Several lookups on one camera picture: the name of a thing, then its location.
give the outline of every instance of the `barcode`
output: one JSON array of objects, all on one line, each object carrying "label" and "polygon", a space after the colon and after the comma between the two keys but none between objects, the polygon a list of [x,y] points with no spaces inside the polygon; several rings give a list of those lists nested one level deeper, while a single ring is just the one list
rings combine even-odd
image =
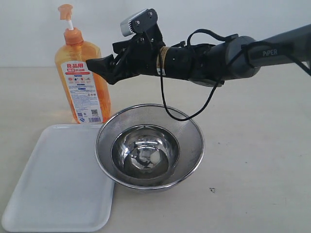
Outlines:
[{"label": "barcode", "polygon": [[88,121],[90,123],[93,123],[93,122],[101,122],[101,118],[100,117],[92,117],[92,118],[89,118]]}]

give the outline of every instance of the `white wall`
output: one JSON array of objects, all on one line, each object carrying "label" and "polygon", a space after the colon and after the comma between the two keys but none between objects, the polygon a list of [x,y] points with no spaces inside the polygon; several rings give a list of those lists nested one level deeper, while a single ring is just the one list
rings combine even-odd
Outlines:
[{"label": "white wall", "polygon": [[[186,40],[198,28],[259,40],[311,23],[310,0],[3,0],[0,67],[54,66],[67,26],[57,11],[64,3],[73,4],[74,26],[101,47],[103,56],[111,54],[113,42],[125,39],[120,22],[144,8],[157,11],[167,45]],[[196,35],[193,42],[215,41]]]}]

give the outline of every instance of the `mesh strainer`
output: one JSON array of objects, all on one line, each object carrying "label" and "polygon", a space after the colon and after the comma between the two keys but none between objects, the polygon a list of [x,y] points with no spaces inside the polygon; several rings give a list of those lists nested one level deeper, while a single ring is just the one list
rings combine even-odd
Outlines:
[{"label": "mesh strainer", "polygon": [[[179,118],[186,114],[169,107]],[[191,119],[176,121],[163,105],[124,109],[99,131],[96,157],[104,173],[135,190],[166,190],[194,172],[204,155],[201,130]]]}]

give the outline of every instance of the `pump nozzle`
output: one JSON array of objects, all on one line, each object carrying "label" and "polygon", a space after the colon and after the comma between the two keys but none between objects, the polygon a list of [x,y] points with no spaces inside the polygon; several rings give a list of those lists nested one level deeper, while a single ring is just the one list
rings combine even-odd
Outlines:
[{"label": "pump nozzle", "polygon": [[71,21],[72,6],[70,4],[61,5],[58,8],[60,12],[60,19],[67,20],[69,27],[64,33],[65,41],[67,45],[77,45],[83,42],[82,33],[79,29],[74,28]]},{"label": "pump nozzle", "polygon": [[59,12],[60,12],[60,19],[61,20],[67,20],[69,26],[68,26],[68,30],[72,31],[73,30],[73,25],[72,25],[72,21],[71,21],[71,15],[72,15],[72,6],[70,4],[64,4],[61,5],[58,8]]}]

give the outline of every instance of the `bottle label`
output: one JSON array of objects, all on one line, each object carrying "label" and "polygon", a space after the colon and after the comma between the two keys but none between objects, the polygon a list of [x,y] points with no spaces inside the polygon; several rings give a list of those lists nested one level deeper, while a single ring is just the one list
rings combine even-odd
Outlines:
[{"label": "bottle label", "polygon": [[102,122],[93,73],[86,63],[69,61],[61,65],[71,100],[80,123]]}]

